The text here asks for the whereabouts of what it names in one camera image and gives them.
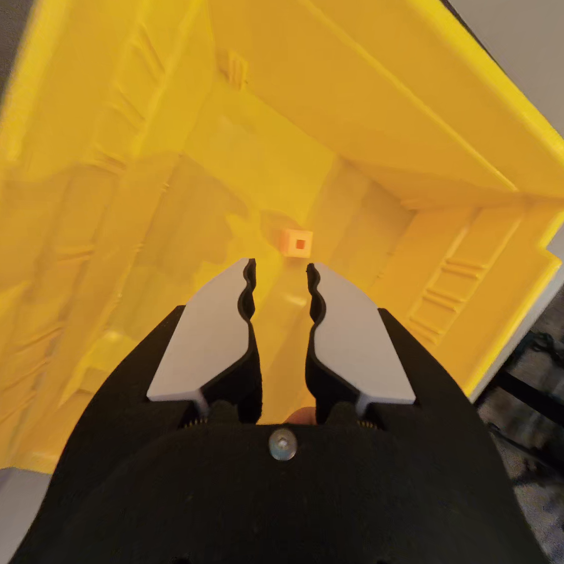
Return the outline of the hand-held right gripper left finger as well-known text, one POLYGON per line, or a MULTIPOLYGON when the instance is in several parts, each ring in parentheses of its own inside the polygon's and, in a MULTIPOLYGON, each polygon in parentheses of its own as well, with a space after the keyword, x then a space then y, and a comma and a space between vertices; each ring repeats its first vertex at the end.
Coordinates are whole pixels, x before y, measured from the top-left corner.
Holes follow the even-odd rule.
POLYGON ((200 416, 227 401, 257 416, 256 261, 243 258, 187 303, 147 390, 152 402, 187 400, 200 416))

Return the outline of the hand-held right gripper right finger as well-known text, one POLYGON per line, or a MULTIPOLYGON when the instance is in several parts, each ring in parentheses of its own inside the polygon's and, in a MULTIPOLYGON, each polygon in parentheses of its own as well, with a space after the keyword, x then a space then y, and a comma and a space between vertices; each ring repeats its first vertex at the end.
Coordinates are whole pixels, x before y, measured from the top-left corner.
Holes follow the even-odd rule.
POLYGON ((348 402, 358 417, 371 404, 413 405, 416 395, 377 305, 322 263, 307 266, 311 296, 307 388, 317 417, 348 402))

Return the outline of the orange cube with square hole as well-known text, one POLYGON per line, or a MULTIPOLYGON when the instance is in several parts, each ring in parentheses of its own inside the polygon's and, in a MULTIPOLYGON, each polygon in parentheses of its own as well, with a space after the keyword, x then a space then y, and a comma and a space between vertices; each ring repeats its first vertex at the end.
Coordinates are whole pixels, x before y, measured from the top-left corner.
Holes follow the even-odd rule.
POLYGON ((287 258, 310 258, 313 247, 313 236, 312 231, 285 229, 281 237, 281 254, 287 258))

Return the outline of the yellow plastic bin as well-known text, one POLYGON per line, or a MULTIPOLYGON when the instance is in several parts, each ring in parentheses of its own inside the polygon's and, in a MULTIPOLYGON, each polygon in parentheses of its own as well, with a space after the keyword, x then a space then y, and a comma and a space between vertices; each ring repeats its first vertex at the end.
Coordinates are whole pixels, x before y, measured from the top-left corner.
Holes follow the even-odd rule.
POLYGON ((35 1, 17 51, 1 468, 52 473, 111 371, 241 258, 264 423, 311 400, 309 262, 472 398, 562 264, 563 139, 440 1, 35 1))

